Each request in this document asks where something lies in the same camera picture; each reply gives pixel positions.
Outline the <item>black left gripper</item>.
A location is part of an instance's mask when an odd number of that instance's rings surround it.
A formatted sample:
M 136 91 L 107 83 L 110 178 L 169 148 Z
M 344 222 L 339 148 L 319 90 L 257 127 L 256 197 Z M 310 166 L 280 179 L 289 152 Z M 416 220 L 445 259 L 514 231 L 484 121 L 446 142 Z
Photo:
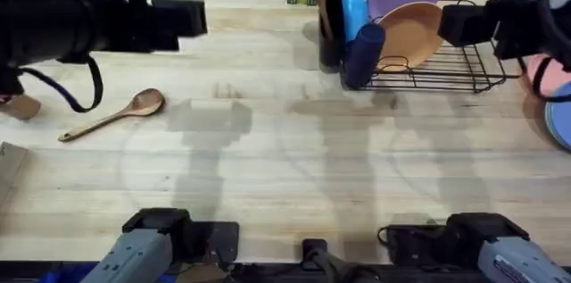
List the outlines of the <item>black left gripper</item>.
M 178 37 L 208 33 L 203 0 L 107 0 L 105 51 L 178 51 Z

